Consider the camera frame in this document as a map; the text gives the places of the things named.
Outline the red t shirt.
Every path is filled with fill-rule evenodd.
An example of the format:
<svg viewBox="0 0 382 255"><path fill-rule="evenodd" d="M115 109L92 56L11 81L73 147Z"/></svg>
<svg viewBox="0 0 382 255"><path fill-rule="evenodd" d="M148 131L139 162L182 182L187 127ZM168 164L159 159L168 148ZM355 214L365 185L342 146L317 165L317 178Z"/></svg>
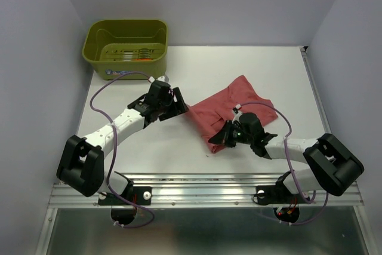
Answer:
<svg viewBox="0 0 382 255"><path fill-rule="evenodd" d="M278 118L272 109L273 103L269 99L260 97L243 75L237 77L223 90L213 94L203 101L189 106L186 115L196 125L202 140L211 153L224 149L223 146L209 143L209 139L216 135L227 120L233 119L233 108L241 105L241 112L256 114L263 126Z"/></svg>

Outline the olive green plastic bin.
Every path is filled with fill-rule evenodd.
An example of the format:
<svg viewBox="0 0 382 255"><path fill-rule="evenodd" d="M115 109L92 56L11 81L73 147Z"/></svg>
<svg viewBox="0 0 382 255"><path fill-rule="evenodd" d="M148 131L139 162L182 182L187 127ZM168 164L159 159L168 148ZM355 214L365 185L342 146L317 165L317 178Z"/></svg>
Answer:
<svg viewBox="0 0 382 255"><path fill-rule="evenodd" d="M94 23L82 56L104 80L134 72L124 79L158 78L166 74L168 26L157 19L111 19Z"/></svg>

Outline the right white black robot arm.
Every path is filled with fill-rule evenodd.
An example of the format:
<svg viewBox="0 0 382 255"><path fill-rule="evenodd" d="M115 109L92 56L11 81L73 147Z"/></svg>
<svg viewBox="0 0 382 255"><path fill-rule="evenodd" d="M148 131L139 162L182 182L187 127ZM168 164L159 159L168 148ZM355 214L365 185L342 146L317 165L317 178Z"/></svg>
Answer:
<svg viewBox="0 0 382 255"><path fill-rule="evenodd" d="M259 157L302 162L306 170L289 170L274 185L257 188L258 199L289 201L300 192L324 190L341 196L365 168L342 142L331 133L317 139L288 139L264 130L254 113L238 112L224 123L209 143L233 148L249 145Z"/></svg>

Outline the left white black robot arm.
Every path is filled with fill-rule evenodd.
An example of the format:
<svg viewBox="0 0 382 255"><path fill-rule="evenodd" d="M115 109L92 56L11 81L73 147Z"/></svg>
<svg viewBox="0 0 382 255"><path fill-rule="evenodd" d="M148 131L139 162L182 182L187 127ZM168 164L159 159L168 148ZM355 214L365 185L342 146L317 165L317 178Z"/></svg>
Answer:
<svg viewBox="0 0 382 255"><path fill-rule="evenodd" d="M184 114L188 107L178 87L155 79L147 93L130 103L115 119L91 134L73 135L65 143L56 176L85 197L111 193L121 204L133 196L133 182L125 176L106 171L105 157L129 136L155 121Z"/></svg>

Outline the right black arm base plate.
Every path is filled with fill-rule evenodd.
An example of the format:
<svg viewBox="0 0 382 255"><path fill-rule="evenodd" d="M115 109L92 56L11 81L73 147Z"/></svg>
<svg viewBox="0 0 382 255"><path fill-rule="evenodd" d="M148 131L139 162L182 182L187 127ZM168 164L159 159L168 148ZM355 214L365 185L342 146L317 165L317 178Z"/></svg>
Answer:
<svg viewBox="0 0 382 255"><path fill-rule="evenodd" d="M303 197L299 194L292 194L286 187L277 185L260 185L255 188L252 200L258 205L290 203L304 204Z"/></svg>

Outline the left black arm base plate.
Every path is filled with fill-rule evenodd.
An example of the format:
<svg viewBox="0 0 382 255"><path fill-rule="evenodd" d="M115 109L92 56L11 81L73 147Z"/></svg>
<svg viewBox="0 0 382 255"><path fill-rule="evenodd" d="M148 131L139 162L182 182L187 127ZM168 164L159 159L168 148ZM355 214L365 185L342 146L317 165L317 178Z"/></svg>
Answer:
<svg viewBox="0 0 382 255"><path fill-rule="evenodd" d="M127 191L123 191L121 197L124 199L142 206L148 206L151 204L152 200L152 187L151 186L134 186L128 188ZM100 206L124 206L127 205L126 202L117 198L112 193L107 193L104 195L99 195L98 205Z"/></svg>

